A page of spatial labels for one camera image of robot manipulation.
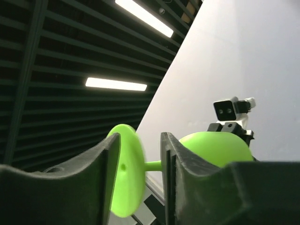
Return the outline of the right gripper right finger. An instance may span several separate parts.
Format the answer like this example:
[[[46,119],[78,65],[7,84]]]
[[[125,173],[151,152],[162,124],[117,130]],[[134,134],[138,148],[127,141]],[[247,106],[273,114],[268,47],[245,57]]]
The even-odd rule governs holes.
[[[238,162],[218,168],[173,134],[160,138],[168,225],[297,225],[298,162]]]

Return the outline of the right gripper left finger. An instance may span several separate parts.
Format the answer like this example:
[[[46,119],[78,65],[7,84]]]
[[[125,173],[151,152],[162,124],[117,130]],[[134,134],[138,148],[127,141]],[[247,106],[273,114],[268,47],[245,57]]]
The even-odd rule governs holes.
[[[0,167],[0,222],[3,225],[106,225],[120,135],[44,172]]]

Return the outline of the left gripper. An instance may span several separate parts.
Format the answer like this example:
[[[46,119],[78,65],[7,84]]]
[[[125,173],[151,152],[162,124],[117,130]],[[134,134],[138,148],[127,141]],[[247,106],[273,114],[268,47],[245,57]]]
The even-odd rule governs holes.
[[[206,161],[253,162],[249,141],[253,138],[236,122],[214,123],[206,132]]]

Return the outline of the green wine glass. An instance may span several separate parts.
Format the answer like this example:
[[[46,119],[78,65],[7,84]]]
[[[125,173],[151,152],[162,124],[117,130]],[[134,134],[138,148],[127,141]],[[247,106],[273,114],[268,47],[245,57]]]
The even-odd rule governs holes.
[[[162,163],[145,161],[143,145],[130,125],[116,125],[108,135],[115,133],[120,135],[120,158],[111,212],[120,218],[126,218],[137,211],[143,200],[146,172],[161,171]],[[179,142],[217,167],[224,167],[231,162],[253,161],[249,144],[228,132],[196,132],[181,138]]]

